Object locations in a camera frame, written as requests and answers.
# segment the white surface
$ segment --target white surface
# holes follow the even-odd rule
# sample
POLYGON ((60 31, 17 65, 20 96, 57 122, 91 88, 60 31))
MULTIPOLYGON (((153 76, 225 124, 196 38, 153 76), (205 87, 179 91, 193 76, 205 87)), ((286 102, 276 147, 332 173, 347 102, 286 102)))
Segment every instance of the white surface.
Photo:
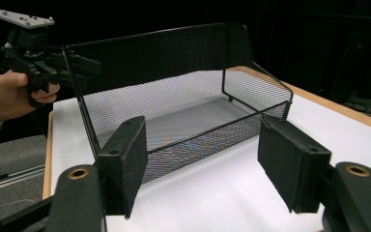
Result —
MULTIPOLYGON (((332 151, 331 164, 371 167, 371 128, 294 96, 288 120, 332 151)), ((67 168, 94 162, 77 100, 53 106, 52 193, 67 168)), ((108 231, 321 231, 318 214, 290 214, 257 161, 258 137, 146 185, 130 219, 107 217, 108 231)))

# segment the human hand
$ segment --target human hand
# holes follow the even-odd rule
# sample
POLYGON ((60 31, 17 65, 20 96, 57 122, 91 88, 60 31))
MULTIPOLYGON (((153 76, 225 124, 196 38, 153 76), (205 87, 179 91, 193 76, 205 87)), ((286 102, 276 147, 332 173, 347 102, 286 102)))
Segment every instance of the human hand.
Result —
MULTIPOLYGON (((29 104, 28 76, 25 73, 7 71, 0 74, 0 122, 26 115, 36 108, 29 104)), ((35 91, 31 97, 40 103, 51 103, 57 98, 59 84, 50 84, 49 93, 35 91)))

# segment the brass screw hole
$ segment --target brass screw hole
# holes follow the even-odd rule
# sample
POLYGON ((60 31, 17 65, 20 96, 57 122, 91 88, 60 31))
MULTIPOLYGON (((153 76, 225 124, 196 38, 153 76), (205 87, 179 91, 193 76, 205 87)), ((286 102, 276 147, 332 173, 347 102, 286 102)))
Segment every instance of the brass screw hole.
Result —
POLYGON ((77 168, 71 171, 68 175, 69 179, 77 180, 83 178, 89 174, 89 169, 87 168, 77 168))
POLYGON ((360 176, 360 177, 368 177, 368 176, 370 176, 370 171, 367 170, 366 168, 362 167, 362 166, 347 165, 346 166, 346 170, 349 173, 354 174, 356 176, 360 176))

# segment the black mesh basket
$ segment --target black mesh basket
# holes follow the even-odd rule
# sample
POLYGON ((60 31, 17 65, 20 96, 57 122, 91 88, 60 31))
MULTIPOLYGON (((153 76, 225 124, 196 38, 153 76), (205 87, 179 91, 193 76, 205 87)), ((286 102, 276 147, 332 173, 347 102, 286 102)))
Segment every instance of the black mesh basket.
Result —
POLYGON ((65 56, 95 157, 145 116, 143 184, 258 135, 263 113, 285 119, 293 95, 255 64, 239 24, 73 44, 65 56))

